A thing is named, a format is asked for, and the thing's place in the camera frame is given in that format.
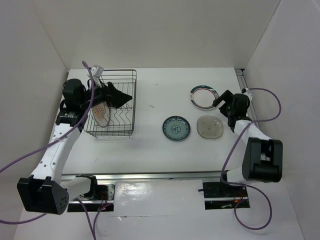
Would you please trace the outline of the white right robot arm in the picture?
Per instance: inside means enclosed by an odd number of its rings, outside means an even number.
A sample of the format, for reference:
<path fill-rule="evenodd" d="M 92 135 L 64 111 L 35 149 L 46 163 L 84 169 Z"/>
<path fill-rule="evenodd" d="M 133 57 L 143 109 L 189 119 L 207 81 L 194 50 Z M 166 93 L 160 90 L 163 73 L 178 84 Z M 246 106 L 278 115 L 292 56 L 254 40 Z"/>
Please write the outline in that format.
<path fill-rule="evenodd" d="M 238 135 L 227 159 L 222 167 L 218 190 L 223 196 L 230 196 L 236 186 L 244 186 L 248 182 L 278 183 L 283 173 L 283 143 L 264 134 L 247 116 L 251 105 L 250 88 L 244 88 L 241 93 L 226 90 L 213 101 L 213 106 L 224 104 L 220 113 L 227 118 L 227 125 Z M 226 166 L 238 143 L 243 141 L 245 152 L 240 167 L 226 170 Z"/>

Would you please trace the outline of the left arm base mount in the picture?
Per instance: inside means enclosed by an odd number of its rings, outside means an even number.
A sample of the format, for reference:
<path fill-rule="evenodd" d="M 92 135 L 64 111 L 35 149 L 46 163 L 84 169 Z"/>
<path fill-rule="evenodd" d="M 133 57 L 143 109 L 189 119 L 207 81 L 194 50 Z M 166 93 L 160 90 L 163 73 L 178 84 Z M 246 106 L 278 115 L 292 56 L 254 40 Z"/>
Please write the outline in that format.
<path fill-rule="evenodd" d="M 80 200 L 88 212 L 112 212 L 114 210 L 115 185 L 99 184 L 96 176 L 80 174 L 71 180 L 61 183 L 69 194 L 67 211 L 80 213 L 84 209 Z"/>

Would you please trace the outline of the aluminium right side rail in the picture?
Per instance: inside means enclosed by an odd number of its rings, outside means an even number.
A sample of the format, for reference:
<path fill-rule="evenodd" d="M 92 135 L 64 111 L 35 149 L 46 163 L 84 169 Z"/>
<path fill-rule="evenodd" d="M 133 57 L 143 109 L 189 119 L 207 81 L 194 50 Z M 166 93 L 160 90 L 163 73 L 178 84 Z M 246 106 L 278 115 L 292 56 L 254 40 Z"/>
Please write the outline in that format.
<path fill-rule="evenodd" d="M 235 68 L 234 70 L 235 70 L 236 78 L 237 78 L 237 81 L 238 81 L 238 84 L 239 84 L 239 87 L 240 87 L 240 91 L 242 92 L 243 89 L 246 90 L 248 88 L 246 80 L 245 80 L 245 77 L 244 77 L 244 69 Z M 254 108 L 253 103 L 252 103 L 253 95 L 249 90 L 247 90 L 244 94 L 250 100 L 250 104 L 249 104 L 249 107 L 247 109 L 247 114 L 246 115 L 251 120 L 256 121 L 258 118 L 257 118 L 256 112 L 255 112 L 255 108 Z"/>

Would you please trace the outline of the orange sunburst white plate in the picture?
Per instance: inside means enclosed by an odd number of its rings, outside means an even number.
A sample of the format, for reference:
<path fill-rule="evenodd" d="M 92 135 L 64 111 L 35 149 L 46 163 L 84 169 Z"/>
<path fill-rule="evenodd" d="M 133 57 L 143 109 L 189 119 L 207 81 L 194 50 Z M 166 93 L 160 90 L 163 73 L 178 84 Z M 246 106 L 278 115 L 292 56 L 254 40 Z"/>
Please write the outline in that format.
<path fill-rule="evenodd" d="M 95 122 L 102 128 L 107 127 L 110 122 L 110 108 L 104 103 L 100 103 L 91 110 Z"/>

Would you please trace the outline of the clear glass square plate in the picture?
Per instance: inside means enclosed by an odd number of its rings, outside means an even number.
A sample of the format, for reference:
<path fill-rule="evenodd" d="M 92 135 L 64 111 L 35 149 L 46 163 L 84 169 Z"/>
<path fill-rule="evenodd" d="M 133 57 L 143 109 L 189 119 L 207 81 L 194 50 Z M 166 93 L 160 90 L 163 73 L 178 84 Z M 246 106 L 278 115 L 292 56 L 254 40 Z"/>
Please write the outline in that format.
<path fill-rule="evenodd" d="M 222 137 L 224 126 L 218 117 L 204 115 L 197 120 L 196 130 L 204 139 L 217 140 Z"/>

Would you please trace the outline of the aluminium front rail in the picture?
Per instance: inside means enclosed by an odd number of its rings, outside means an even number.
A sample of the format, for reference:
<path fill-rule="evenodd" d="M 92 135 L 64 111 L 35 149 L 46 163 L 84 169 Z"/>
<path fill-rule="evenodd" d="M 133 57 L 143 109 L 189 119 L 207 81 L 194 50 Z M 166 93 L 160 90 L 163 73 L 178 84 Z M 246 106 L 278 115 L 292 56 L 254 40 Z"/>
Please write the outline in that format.
<path fill-rule="evenodd" d="M 158 181 L 158 180 L 204 180 L 219 181 L 220 171 L 187 171 L 187 172 L 142 172 L 142 173 L 90 173 L 98 181 Z"/>

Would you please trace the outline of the green red rimmed white plate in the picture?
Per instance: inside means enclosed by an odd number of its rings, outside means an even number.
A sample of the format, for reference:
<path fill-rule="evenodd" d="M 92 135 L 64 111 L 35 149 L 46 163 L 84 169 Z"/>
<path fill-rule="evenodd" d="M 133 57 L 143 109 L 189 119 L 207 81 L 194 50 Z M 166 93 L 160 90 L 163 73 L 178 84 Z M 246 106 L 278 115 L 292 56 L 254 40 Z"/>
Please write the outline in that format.
<path fill-rule="evenodd" d="M 200 110 L 212 110 L 215 108 L 213 101 L 219 97 L 218 92 L 207 85 L 198 85 L 191 89 L 189 98 L 191 104 Z"/>

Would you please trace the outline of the aluminium rail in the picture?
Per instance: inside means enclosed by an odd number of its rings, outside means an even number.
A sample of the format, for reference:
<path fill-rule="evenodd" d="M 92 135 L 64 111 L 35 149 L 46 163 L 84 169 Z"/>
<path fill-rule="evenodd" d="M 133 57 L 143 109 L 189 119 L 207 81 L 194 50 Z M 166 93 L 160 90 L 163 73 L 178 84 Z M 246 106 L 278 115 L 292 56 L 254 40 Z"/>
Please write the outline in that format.
<path fill-rule="evenodd" d="M 219 181 L 220 171 L 187 171 L 187 172 L 142 172 L 142 173 L 90 173 L 98 181 L 158 181 L 158 180 L 204 180 Z"/>
<path fill-rule="evenodd" d="M 244 69 L 235 68 L 234 70 L 235 70 L 236 78 L 237 78 L 237 81 L 238 81 L 238 84 L 239 84 L 239 87 L 240 87 L 240 91 L 242 92 L 243 89 L 246 90 L 248 88 L 246 80 L 245 80 L 245 77 L 244 77 Z M 249 104 L 249 107 L 247 109 L 247 114 L 246 115 L 251 120 L 256 121 L 258 118 L 257 118 L 256 112 L 255 112 L 255 108 L 254 108 L 253 103 L 252 103 L 253 95 L 249 90 L 247 90 L 244 94 L 250 100 L 250 104 Z"/>

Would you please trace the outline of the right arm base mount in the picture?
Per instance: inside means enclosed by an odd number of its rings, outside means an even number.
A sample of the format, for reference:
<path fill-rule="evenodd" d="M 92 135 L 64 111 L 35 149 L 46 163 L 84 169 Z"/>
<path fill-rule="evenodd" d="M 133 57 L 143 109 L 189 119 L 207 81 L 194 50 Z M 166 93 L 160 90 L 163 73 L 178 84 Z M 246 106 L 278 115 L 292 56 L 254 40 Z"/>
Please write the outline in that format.
<path fill-rule="evenodd" d="M 248 192 L 245 187 L 228 186 L 222 182 L 203 182 L 198 189 L 203 194 L 205 210 L 224 210 L 250 208 Z"/>

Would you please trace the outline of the blue patterned small plate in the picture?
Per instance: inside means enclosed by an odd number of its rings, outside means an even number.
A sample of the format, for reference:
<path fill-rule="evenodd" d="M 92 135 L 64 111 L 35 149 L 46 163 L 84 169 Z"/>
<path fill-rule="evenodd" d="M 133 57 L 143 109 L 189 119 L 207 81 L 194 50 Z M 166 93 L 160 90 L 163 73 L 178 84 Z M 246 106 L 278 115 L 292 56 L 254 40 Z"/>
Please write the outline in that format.
<path fill-rule="evenodd" d="M 184 117 L 174 115 L 163 122 L 162 132 L 169 140 L 180 142 L 189 137 L 191 125 Z"/>

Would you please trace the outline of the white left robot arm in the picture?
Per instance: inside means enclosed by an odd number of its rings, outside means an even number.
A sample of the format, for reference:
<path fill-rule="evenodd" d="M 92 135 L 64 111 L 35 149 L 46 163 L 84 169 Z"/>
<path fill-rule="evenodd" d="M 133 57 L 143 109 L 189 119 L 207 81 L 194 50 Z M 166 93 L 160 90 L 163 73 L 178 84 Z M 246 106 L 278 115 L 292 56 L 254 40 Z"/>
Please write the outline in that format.
<path fill-rule="evenodd" d="M 67 184 L 61 183 L 63 169 L 69 154 L 80 137 L 91 108 L 107 104 L 111 108 L 121 108 L 132 100 L 113 85 L 89 81 L 85 87 L 79 79 L 64 82 L 59 113 L 56 117 L 53 136 L 45 147 L 40 163 L 29 177 L 22 177 L 17 190 L 23 206 L 28 212 L 61 215 L 70 201 L 83 195 L 92 200 L 99 193 L 97 178 L 80 174 Z"/>

